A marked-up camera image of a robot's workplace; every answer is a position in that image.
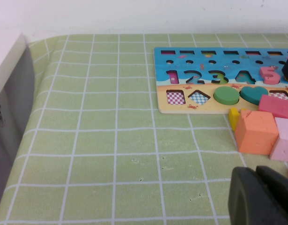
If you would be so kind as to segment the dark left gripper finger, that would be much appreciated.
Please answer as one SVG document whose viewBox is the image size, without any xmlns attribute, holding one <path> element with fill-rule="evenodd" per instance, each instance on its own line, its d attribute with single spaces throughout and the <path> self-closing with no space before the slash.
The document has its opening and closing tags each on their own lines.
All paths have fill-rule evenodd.
<svg viewBox="0 0 288 225">
<path fill-rule="evenodd" d="M 288 178 L 264 165 L 235 167 L 228 210 L 233 225 L 288 225 Z"/>
</svg>

